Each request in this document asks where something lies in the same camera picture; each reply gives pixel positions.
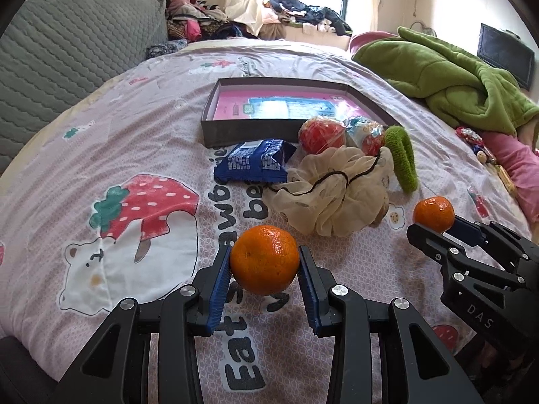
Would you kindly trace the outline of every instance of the red strawberry print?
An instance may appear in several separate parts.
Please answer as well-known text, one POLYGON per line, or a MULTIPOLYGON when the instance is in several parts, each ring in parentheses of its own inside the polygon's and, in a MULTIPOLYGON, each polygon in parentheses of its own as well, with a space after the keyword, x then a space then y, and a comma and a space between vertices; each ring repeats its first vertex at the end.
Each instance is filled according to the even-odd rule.
POLYGON ((442 341, 447 349, 454 351, 456 344, 459 341, 459 332, 451 325, 435 325, 432 330, 442 341))
POLYGON ((138 82, 144 82, 145 80, 148 80, 148 78, 147 78, 147 77, 137 77, 137 78, 131 80, 131 81, 129 82, 129 84, 130 84, 130 85, 134 85, 135 83, 138 83, 138 82))
POLYGON ((198 194, 175 179, 139 174, 107 191, 107 198, 94 205, 90 226, 99 227, 101 237, 117 239, 131 221, 142 219, 144 241, 169 233, 166 218, 174 211, 194 216, 198 202, 198 194))
POLYGON ((220 61, 215 61, 211 64, 212 67, 221 67, 221 68, 225 68, 225 67, 228 67, 229 65, 232 65, 234 64, 234 62, 230 62, 230 61, 226 61, 226 60, 220 60, 220 61))

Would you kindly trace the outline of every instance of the candy wrapper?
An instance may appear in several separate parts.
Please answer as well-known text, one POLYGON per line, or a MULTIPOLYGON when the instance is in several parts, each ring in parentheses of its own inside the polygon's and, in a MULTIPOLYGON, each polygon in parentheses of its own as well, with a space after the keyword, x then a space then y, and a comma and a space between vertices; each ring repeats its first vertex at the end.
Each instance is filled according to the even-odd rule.
POLYGON ((214 168, 221 181, 286 182, 285 163, 296 148, 282 139, 265 139, 238 144, 214 168))
POLYGON ((478 193, 477 189, 475 187, 468 188, 468 194, 475 203, 475 207, 477 208, 477 212, 479 213, 479 215, 482 218, 489 217, 490 214, 484 201, 484 197, 478 193))
POLYGON ((477 158, 482 164, 496 164, 496 157, 484 145, 483 139, 479 136, 477 132, 473 131, 470 128, 460 126, 459 128, 456 128, 455 133, 461 140, 463 140, 472 148, 474 154, 477 156, 477 158))
POLYGON ((344 125, 348 147, 357 147, 365 155, 375 156, 385 145, 384 126, 368 117, 348 118, 344 125))
POLYGON ((321 154, 329 147, 339 148, 346 144, 344 126, 326 117, 309 118, 297 135, 301 148, 310 155, 321 154))

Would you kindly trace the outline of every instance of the television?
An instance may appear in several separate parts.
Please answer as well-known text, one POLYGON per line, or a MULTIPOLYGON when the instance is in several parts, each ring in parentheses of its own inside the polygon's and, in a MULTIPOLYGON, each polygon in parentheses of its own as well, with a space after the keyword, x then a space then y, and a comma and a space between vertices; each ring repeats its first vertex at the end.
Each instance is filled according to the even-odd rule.
POLYGON ((535 53, 520 39, 481 23, 477 55, 493 67, 509 71, 522 88, 530 90, 535 53))

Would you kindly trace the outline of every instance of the blue snack package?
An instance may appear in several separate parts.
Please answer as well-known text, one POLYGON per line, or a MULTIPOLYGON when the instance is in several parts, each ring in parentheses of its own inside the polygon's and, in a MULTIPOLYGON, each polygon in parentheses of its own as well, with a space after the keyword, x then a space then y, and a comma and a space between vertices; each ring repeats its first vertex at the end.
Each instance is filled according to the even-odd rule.
POLYGON ((214 168, 214 176, 221 181, 286 182, 284 165, 295 151, 282 139, 241 143, 214 168))

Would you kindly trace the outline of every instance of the mandarin orange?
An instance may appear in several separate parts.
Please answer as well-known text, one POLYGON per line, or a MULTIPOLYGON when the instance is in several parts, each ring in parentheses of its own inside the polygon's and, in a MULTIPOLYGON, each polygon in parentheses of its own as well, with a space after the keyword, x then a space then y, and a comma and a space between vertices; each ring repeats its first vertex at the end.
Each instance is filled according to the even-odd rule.
POLYGON ((230 254, 230 269, 238 284, 262 296, 274 295, 290 286, 299 265, 294 237, 271 225, 247 229, 230 254))
POLYGON ((417 203, 413 210, 413 222, 442 234, 453 226, 455 210, 446 198, 434 196, 417 203))

